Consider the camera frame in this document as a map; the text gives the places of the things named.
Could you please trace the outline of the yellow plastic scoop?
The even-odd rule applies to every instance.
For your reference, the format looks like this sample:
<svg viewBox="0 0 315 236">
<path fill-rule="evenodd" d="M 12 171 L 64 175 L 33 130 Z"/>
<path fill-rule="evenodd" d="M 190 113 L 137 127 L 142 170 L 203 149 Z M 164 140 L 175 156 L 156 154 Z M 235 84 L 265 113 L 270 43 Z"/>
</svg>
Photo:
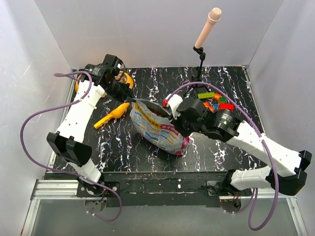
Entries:
<svg viewBox="0 0 315 236">
<path fill-rule="evenodd" d="M 95 129 L 101 128 L 105 123 L 107 123 L 108 121 L 110 121 L 113 118 L 115 118 L 115 119 L 121 118 L 123 116 L 123 114 L 127 111 L 129 105 L 130 105 L 130 103 L 128 103 L 128 102 L 121 104 L 120 106 L 118 106 L 117 108 L 112 110 L 104 118 L 99 120 L 96 124 L 94 124 L 94 128 Z"/>
</svg>

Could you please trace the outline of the cat food bag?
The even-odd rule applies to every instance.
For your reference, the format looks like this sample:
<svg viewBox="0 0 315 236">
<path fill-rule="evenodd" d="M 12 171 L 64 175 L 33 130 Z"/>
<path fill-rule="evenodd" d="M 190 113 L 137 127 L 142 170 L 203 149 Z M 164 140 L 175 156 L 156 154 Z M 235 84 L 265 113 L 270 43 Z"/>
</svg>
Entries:
<svg viewBox="0 0 315 236">
<path fill-rule="evenodd" d="M 130 118 L 136 131 L 158 148 L 182 156 L 187 151 L 189 137 L 183 137 L 169 121 L 170 113 L 158 103 L 146 99 L 132 102 Z"/>
</svg>

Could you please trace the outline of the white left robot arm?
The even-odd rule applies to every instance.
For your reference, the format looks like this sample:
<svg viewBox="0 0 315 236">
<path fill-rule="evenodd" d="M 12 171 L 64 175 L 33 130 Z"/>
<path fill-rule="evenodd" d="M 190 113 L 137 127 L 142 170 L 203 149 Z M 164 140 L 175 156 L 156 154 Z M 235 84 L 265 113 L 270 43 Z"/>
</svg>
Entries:
<svg viewBox="0 0 315 236">
<path fill-rule="evenodd" d="M 75 169 L 78 181 L 95 197 L 104 193 L 105 185 L 101 172 L 91 159 L 92 148 L 83 143 L 89 120 L 96 105 L 104 96 L 119 102 L 132 97 L 130 83 L 121 83 L 117 77 L 125 75 L 125 65 L 115 58 L 112 62 L 98 65 L 88 64 L 85 68 L 67 73 L 78 82 L 74 101 L 57 130 L 47 135 L 47 142 L 56 156 L 66 160 Z"/>
</svg>

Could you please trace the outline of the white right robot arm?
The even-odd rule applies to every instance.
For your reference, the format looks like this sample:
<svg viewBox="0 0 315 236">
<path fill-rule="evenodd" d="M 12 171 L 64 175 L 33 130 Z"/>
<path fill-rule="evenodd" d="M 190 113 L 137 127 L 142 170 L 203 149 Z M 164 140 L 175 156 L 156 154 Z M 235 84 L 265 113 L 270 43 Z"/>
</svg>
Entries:
<svg viewBox="0 0 315 236">
<path fill-rule="evenodd" d="M 215 185 L 215 191 L 232 196 L 249 188 L 273 188 L 294 196 L 305 186 L 305 170 L 312 159 L 310 152 L 289 150 L 262 134 L 258 135 L 230 109 L 212 111 L 197 98 L 183 99 L 174 95 L 164 104 L 170 107 L 169 120 L 182 136 L 201 133 L 241 148 L 266 164 L 266 167 L 254 170 L 229 170 L 224 180 Z"/>
</svg>

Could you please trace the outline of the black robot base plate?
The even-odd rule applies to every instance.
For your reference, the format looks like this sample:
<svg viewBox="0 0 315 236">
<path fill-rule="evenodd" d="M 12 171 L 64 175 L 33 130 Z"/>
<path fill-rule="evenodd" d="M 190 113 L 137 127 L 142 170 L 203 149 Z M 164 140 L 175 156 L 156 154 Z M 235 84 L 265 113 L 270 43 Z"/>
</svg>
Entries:
<svg viewBox="0 0 315 236">
<path fill-rule="evenodd" d="M 106 194 L 107 207 L 206 206 L 220 207 L 220 197 L 241 198 L 250 189 L 223 187 L 226 172 L 103 172 L 101 182 L 116 187 Z"/>
</svg>

